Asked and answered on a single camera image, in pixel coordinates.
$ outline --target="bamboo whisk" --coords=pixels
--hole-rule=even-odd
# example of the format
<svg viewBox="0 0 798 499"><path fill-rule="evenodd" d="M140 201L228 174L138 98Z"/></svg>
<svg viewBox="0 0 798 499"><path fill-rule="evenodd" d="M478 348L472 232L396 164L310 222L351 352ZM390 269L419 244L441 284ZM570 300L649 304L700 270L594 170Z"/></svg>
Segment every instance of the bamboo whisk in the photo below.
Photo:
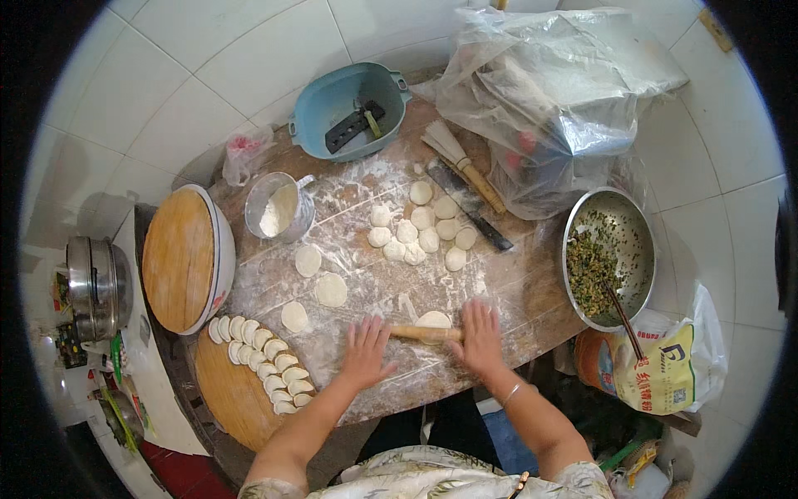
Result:
<svg viewBox="0 0 798 499"><path fill-rule="evenodd" d="M481 173L476 171L474 165L471 164L471 160L465 155L465 151L460 146L460 142L454 138L452 132L449 131L442 120L435 120L430 123L421 139L443 156L451 168L461 171L488 204L496 210L496 213L502 215L507 211L496 190L484 179Z"/></svg>

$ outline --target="floral shirt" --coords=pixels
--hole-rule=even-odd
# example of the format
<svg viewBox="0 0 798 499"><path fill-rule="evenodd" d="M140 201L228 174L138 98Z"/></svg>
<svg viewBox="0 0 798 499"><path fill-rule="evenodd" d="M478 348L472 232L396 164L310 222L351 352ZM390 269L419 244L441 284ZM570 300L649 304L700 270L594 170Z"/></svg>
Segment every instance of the floral shirt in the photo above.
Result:
<svg viewBox="0 0 798 499"><path fill-rule="evenodd" d="M434 446L408 446L379 453L345 469L340 485L317 490L308 498L383 499L407 497L468 499L507 497L516 488L518 475L506 475L475 457ZM557 473L554 481L529 478L519 499L612 499L599 467L576 462ZM239 499L300 499L305 494L295 485L274 478L244 484Z"/></svg>

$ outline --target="white bowl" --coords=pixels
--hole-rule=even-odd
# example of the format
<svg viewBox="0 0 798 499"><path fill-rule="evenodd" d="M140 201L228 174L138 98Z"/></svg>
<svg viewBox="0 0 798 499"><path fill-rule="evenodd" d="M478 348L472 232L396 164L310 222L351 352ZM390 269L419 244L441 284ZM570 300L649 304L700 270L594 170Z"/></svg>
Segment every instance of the white bowl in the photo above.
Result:
<svg viewBox="0 0 798 499"><path fill-rule="evenodd" d="M196 184L184 185L180 189L190 189L197 192L207 205L207 210L211 214L211 226L213 227L213 272L211 277L211 291L208 293L205 308L199 319L192 324L186 331L177 333L178 335L193 335L205 323L215 315L224 304L224 300L230 295L230 288L233 286L233 276L235 274L235 243L233 242L233 231L230 224L224 217L222 210L216 206L207 191Z"/></svg>

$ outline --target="wooden table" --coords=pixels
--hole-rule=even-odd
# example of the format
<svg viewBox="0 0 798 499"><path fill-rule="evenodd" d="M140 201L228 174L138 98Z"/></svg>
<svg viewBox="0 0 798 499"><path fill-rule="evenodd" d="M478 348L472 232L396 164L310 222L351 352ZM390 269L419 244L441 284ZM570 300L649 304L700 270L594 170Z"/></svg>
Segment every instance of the wooden table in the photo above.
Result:
<svg viewBox="0 0 798 499"><path fill-rule="evenodd" d="M269 150L260 174L281 171L297 180L308 174L316 177L306 187L315 202L314 224L297 243L262 241L247 230L243 207L259 176L253 176L243 188L231 188L221 180L209 189L230 221L235 238L238 267L224 312L257 319L272 328L298 353L320 389L338 371L348 323L360 322L367 314L410 324L415 317L438 310L458 324L463 302L485 296L500 310L504 361L513 367L585 327L563 286L559 255L564 216L529 222L510 213L498 217L486 206L485 218L516 246L499 253L480 237L458 272L444 267L444 252L452 246L451 241L441 241L438 253L428 255L416 267L389 262L381 250L369 246L366 237L372 205L388 204L396 212L395 224L402 212L409 218L412 182L427 180L436 198L444 195L424 173L434 155L421 142L425 126L438 117L433 105L414 99L394 142L376 155L343 164L318 160L292 146L285 127L276 132L277 144ZM454 126L452 131L474 165L486 173L490 155L484 140ZM463 213L459 217L466 221ZM322 252L322 270L310 279L294 268L294 253L303 244L313 244ZM316 300L314 284L325 271L338 273L346 281L349 294L343 307L324 307ZM291 300L305 307L310 320L310 326L300 333L292 333L280 322L282 306ZM477 384L446 347L392 339L385 357L399 361L398 371L361 392L341 424L407 410Z"/></svg>

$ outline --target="hand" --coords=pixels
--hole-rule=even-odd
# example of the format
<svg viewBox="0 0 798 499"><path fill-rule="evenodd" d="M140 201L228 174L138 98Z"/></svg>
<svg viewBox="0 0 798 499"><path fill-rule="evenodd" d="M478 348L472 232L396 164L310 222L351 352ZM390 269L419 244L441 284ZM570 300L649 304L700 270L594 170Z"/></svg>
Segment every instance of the hand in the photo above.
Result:
<svg viewBox="0 0 798 499"><path fill-rule="evenodd" d="M359 334L355 334L354 323L350 323L346 333L346 354L339 376L358 391L376 385L397 369L396 362L382 367L382 355L391 334L391 326L385 324L380 330L381 324L381 318L367 315L363 318Z"/></svg>
<svg viewBox="0 0 798 499"><path fill-rule="evenodd" d="M463 305L463 340L462 345L452 340L446 343L457 360L481 380L504 368L499 314L478 298L472 298Z"/></svg>

